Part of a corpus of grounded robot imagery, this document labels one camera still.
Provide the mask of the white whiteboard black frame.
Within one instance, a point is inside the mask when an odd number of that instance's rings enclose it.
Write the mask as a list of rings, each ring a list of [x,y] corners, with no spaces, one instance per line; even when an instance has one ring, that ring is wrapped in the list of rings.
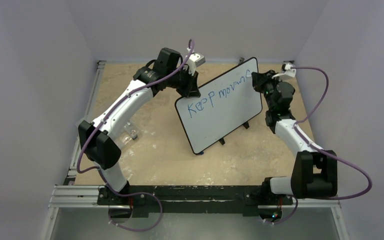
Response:
[[[175,109],[192,152],[201,154],[263,110],[254,90],[252,73],[258,60],[251,57],[198,88],[199,97],[178,98]]]

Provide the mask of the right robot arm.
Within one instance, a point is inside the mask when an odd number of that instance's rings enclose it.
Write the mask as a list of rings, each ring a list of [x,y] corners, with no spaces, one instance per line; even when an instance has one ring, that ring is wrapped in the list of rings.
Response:
[[[252,72],[252,87],[261,93],[267,103],[265,122],[295,156],[290,177],[267,177],[262,183],[260,196],[268,204],[280,195],[305,198],[330,198],[338,192],[338,165],[335,152],[319,152],[315,144],[298,126],[290,110],[295,88],[282,81],[273,70]]]

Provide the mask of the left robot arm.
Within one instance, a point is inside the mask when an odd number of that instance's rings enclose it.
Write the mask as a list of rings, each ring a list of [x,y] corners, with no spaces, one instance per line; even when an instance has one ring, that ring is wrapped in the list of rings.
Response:
[[[115,143],[128,121],[147,102],[166,88],[175,89],[185,98],[200,97],[197,68],[205,63],[201,53],[188,47],[186,56],[164,47],[156,59],[139,68],[126,90],[101,115],[92,121],[83,120],[78,125],[81,147],[80,156],[93,162],[94,166],[84,170],[97,170],[108,189],[109,197],[118,205],[126,203],[132,194],[130,185],[119,166],[121,148]]]

